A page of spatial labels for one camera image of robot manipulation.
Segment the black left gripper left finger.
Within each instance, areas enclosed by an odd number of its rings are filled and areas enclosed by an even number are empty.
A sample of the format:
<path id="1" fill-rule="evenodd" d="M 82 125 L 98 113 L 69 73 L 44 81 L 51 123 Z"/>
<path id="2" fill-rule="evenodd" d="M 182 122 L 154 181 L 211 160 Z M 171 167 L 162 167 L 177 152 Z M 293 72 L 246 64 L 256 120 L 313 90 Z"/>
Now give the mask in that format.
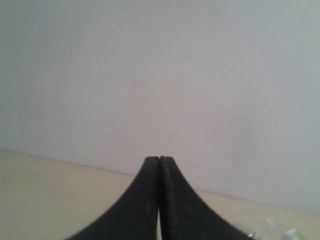
<path id="1" fill-rule="evenodd" d="M 148 156 L 126 191 L 70 240 L 156 240 L 160 159 Z"/>

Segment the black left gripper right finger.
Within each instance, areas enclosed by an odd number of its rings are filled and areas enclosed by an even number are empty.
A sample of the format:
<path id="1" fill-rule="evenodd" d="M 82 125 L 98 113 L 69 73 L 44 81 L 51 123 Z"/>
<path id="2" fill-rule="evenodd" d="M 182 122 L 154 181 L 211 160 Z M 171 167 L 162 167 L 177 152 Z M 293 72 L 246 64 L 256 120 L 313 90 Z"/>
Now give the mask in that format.
<path id="1" fill-rule="evenodd" d="M 158 208 L 163 240 L 249 240 L 216 214 L 187 182 L 174 158 L 161 156 Z"/>

